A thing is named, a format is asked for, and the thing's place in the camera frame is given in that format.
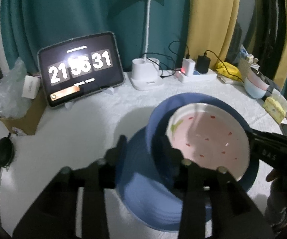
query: table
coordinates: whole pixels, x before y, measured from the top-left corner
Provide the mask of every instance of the table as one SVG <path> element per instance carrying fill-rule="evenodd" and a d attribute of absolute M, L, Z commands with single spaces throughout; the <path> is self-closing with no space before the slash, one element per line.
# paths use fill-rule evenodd
<path fill-rule="evenodd" d="M 135 90 L 127 76 L 114 95 L 99 93 L 77 101 L 70 110 L 47 108 L 34 136 L 13 137 L 16 156 L 8 170 L 3 169 L 0 188 L 0 212 L 4 229 L 11 235 L 15 226 L 43 188 L 63 167 L 86 167 L 114 147 L 119 135 L 128 139 L 146 126 L 153 109 L 166 98 L 184 92 L 214 96 L 236 109 L 251 128 L 281 133 L 260 101 L 248 97 L 241 86 L 221 83 L 218 79 L 182 84 L 165 78 L 160 89 Z M 8 131 L 0 122 L 0 138 Z M 259 172 L 248 192 L 263 212 L 270 183 L 265 181 L 271 167 L 260 161 Z M 177 238 L 144 226 L 133 217 L 115 190 L 105 190 L 107 220 L 112 239 Z M 76 235 L 80 235 L 80 222 Z"/>

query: digital clock display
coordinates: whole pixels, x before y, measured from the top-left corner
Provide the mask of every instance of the digital clock display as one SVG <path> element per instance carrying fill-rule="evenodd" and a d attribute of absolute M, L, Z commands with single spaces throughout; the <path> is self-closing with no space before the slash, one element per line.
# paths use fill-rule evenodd
<path fill-rule="evenodd" d="M 38 52 L 47 100 L 57 106 L 124 82 L 114 34 L 68 40 Z"/>

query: blue plate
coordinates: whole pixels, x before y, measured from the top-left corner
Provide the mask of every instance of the blue plate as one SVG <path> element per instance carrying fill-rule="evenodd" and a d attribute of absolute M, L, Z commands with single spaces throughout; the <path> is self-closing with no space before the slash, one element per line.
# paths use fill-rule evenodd
<path fill-rule="evenodd" d="M 168 232 L 180 227 L 182 201 L 167 187 L 171 184 L 165 157 L 160 153 L 158 138 L 165 134 L 170 117 L 189 103 L 208 103 L 230 113 L 245 130 L 251 130 L 243 117 L 228 104 L 204 94 L 185 93 L 163 101 L 153 111 L 146 128 L 141 129 L 129 141 L 123 170 L 117 190 L 128 210 L 147 226 Z M 259 168 L 257 159 L 250 164 L 239 181 L 244 190 L 253 185 Z M 207 220 L 211 217 L 207 206 Z"/>

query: clock digit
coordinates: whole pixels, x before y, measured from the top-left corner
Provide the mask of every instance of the clock digit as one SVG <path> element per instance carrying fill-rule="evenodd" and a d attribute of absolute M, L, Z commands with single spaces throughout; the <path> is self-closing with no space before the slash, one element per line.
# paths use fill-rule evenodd
<path fill-rule="evenodd" d="M 91 68 L 90 63 L 88 62 L 89 58 L 87 56 L 80 56 L 79 60 L 80 60 L 80 68 L 81 68 L 81 70 L 83 72 L 89 72 L 90 68 Z"/>
<path fill-rule="evenodd" d="M 92 55 L 92 59 L 94 59 L 94 61 L 95 61 L 96 63 L 98 63 L 98 64 L 94 64 L 94 65 L 93 65 L 94 68 L 100 69 L 100 68 L 103 67 L 103 61 L 101 61 L 101 58 L 102 58 L 101 55 L 98 54 L 98 53 L 95 53 L 95 54 Z"/>
<path fill-rule="evenodd" d="M 102 54 L 102 57 L 104 57 L 106 59 L 106 64 L 108 66 L 111 65 L 111 62 L 110 62 L 110 58 L 109 58 L 109 54 L 108 54 L 108 51 L 105 51 L 103 54 Z"/>
<path fill-rule="evenodd" d="M 57 83 L 57 82 L 59 82 L 61 80 L 60 78 L 56 77 L 58 72 L 59 71 L 57 70 L 57 67 L 55 67 L 55 66 L 52 66 L 52 67 L 49 68 L 48 73 L 52 73 L 53 74 L 52 78 L 51 78 L 51 83 L 52 84 L 53 83 Z"/>
<path fill-rule="evenodd" d="M 80 67 L 80 63 L 79 63 L 78 58 L 69 59 L 68 64 L 71 67 L 71 73 L 73 75 L 79 75 L 81 73 L 82 69 Z"/>
<path fill-rule="evenodd" d="M 63 74 L 64 79 L 67 79 L 68 77 L 67 77 L 67 72 L 66 72 L 65 63 L 61 63 L 61 64 L 59 65 L 59 70 L 62 71 L 62 74 Z"/>

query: pink bowl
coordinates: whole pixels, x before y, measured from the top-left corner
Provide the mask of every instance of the pink bowl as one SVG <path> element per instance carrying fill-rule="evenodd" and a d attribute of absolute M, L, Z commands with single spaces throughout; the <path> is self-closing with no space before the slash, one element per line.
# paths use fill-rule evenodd
<path fill-rule="evenodd" d="M 170 118 L 166 134 L 184 158 L 201 167 L 226 167 L 240 180 L 250 161 L 249 140 L 239 122 L 226 111 L 205 103 L 188 104 Z"/>
<path fill-rule="evenodd" d="M 258 70 L 254 69 L 254 68 L 250 68 L 250 70 L 247 73 L 247 78 L 256 87 L 258 87 L 264 91 L 266 91 L 267 88 L 269 87 L 269 85 L 263 81 L 266 79 L 265 76 L 261 72 L 259 72 Z"/>

